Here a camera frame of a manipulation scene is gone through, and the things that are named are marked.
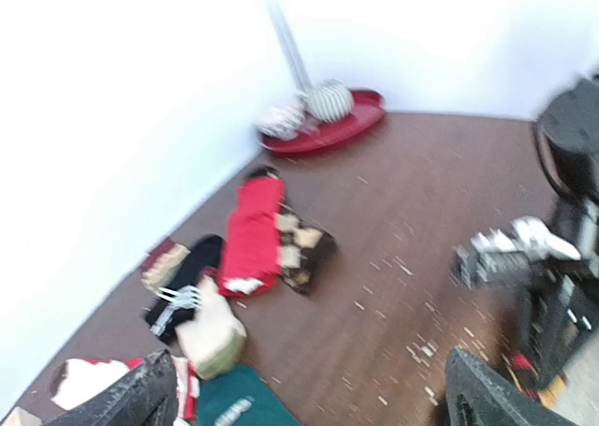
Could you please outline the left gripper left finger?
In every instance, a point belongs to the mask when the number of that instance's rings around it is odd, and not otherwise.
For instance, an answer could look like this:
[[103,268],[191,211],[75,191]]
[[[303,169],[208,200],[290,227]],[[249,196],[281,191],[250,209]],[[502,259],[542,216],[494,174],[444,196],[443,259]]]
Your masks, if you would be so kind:
[[50,426],[171,425],[177,418],[177,377],[168,351],[153,352],[91,400]]

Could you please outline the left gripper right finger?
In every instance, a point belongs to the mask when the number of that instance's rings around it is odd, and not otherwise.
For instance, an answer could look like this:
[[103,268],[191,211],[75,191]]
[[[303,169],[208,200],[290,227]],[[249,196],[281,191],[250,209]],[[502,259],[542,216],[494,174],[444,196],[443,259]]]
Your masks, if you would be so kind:
[[445,425],[551,426],[571,423],[522,395],[469,351],[454,347],[448,353]]

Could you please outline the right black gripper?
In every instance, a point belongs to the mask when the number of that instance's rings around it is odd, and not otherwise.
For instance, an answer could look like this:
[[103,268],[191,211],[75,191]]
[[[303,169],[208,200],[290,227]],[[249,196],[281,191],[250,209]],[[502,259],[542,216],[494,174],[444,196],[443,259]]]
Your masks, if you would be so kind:
[[532,261],[522,253],[479,253],[469,242],[456,248],[453,273],[470,289],[515,290],[514,354],[527,358],[544,388],[598,331],[597,78],[581,78],[551,99],[531,131],[537,161],[557,195],[549,222],[541,220],[582,259]]

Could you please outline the argyle black red orange sock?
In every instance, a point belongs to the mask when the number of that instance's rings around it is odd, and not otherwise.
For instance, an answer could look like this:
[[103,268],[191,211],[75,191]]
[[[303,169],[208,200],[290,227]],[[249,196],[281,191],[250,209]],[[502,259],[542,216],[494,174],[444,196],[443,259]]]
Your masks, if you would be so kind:
[[520,393],[540,403],[545,408],[554,408],[566,388],[567,377],[564,373],[555,376],[546,387],[539,388],[537,371],[520,352],[515,353],[509,359],[507,371]]

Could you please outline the dark teal sock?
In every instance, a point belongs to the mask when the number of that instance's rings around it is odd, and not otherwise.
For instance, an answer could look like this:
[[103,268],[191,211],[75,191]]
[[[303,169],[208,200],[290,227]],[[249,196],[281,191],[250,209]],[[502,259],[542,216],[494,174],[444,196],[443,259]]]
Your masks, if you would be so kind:
[[300,425],[256,371],[241,365],[200,383],[196,421],[202,426]]

